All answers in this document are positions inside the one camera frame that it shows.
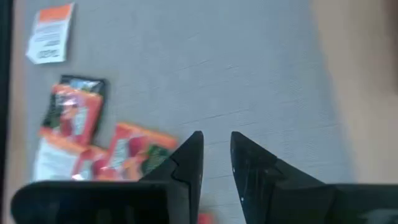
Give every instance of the black snack packet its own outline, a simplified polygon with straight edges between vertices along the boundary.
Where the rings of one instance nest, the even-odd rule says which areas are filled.
[[[104,78],[91,78],[79,75],[62,75],[59,84],[68,85],[76,90],[97,93],[103,97],[104,102],[108,81]],[[61,117],[61,113],[63,111],[64,101],[65,99],[63,99],[62,96],[54,93],[51,94],[50,106],[42,123],[43,127],[54,128],[59,125],[59,117]],[[100,109],[93,134],[95,134],[98,130],[98,123],[101,121],[102,108],[103,106]]]

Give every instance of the floor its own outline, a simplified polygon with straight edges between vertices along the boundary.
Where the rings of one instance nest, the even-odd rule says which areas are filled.
[[[310,1],[77,0],[68,60],[49,65],[22,57],[32,18],[68,1],[17,2],[23,29],[15,30],[21,36],[14,63],[24,66],[14,65],[13,97],[21,102],[13,120],[24,128],[11,130],[9,147],[22,147],[15,141],[25,136],[25,170],[34,162],[51,86],[61,74],[83,74],[111,84],[94,144],[107,147],[117,121],[181,141],[203,131],[201,208],[219,224],[244,223],[229,161],[231,131],[322,181],[354,181]],[[31,175],[23,174],[20,185]]]

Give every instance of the blurry edge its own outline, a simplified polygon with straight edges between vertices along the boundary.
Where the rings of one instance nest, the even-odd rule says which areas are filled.
[[[0,102],[4,105],[0,110],[2,223],[13,223],[9,202],[27,181],[23,15],[24,1],[0,1]]]

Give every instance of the seed packet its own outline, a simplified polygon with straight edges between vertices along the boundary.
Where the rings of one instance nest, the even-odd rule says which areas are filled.
[[[119,123],[109,147],[108,167],[118,178],[137,181],[165,161],[176,147],[173,136]]]
[[[71,180],[80,155],[86,151],[77,143],[43,133],[36,153],[33,181]]]
[[[40,133],[52,133],[87,145],[102,106],[102,96],[75,90],[67,85],[54,85],[50,106]]]
[[[103,97],[103,102],[105,102],[108,81],[104,78],[91,78],[79,75],[62,75],[60,79],[60,84],[68,85],[75,90],[83,90],[90,93],[97,93]],[[101,106],[101,109],[99,111],[93,134],[97,132],[98,126],[101,122],[102,109],[103,105]]]
[[[26,55],[34,64],[67,59],[69,25],[74,3],[42,9],[36,14]]]

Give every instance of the red object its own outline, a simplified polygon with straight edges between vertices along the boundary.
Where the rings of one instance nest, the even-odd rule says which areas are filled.
[[[100,175],[102,170],[106,167],[106,165],[107,165],[106,159],[98,159],[97,161],[94,161],[93,167],[92,167],[93,175],[95,177]]]
[[[63,137],[72,135],[72,122],[70,122],[70,119],[60,118],[60,131]]]
[[[139,151],[144,150],[148,145],[148,138],[146,136],[139,136],[129,140],[130,157],[134,157]]]
[[[102,175],[105,175],[109,178],[116,178],[118,176],[118,172],[116,171],[116,169],[106,168],[102,170]]]
[[[214,224],[214,218],[209,213],[200,213],[198,215],[198,224]]]
[[[83,136],[81,134],[75,135],[75,142],[82,142]]]

